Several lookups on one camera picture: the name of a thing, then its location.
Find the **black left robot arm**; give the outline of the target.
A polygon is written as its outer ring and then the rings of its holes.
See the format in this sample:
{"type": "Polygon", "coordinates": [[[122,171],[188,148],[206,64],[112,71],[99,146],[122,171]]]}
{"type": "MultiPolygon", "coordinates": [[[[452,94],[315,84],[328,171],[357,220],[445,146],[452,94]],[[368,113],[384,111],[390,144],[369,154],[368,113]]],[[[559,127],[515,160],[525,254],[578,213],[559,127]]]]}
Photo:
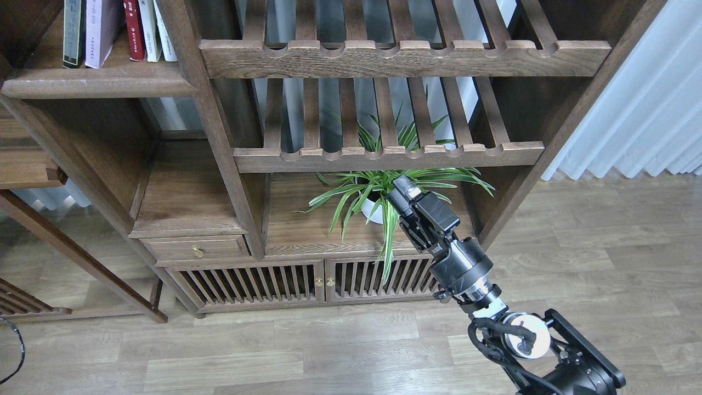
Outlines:
{"type": "Polygon", "coordinates": [[[2,380],[4,385],[17,375],[25,364],[26,347],[22,333],[15,323],[1,317],[2,321],[2,380]]]}

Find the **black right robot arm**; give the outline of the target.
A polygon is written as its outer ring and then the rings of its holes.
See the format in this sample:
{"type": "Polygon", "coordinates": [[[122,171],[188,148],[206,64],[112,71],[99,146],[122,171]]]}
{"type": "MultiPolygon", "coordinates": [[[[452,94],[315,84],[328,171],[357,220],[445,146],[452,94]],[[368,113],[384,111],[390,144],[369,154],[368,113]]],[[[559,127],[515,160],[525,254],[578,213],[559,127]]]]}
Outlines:
{"type": "Polygon", "coordinates": [[[455,300],[469,315],[472,344],[502,367],[517,393],[615,394],[625,386],[621,370],[553,308],[543,317],[509,310],[488,278],[493,262],[472,238],[458,239],[460,220],[436,194],[405,175],[393,183],[388,197],[401,228],[417,250],[432,255],[434,298],[455,300]]]}

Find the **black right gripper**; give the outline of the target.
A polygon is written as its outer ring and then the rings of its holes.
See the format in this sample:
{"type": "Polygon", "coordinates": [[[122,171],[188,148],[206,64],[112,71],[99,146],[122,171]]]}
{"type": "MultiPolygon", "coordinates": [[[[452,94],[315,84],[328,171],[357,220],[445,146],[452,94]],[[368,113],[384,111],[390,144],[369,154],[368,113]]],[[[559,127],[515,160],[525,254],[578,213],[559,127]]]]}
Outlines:
{"type": "Polygon", "coordinates": [[[460,224],[457,215],[437,194],[421,191],[406,175],[397,177],[393,185],[387,200],[401,217],[401,229],[416,250],[431,253],[434,258],[429,272],[440,287],[434,298],[439,302],[448,302],[449,298],[457,302],[493,302],[494,285],[487,278],[493,262],[474,240],[456,237],[454,228],[460,224]]]}

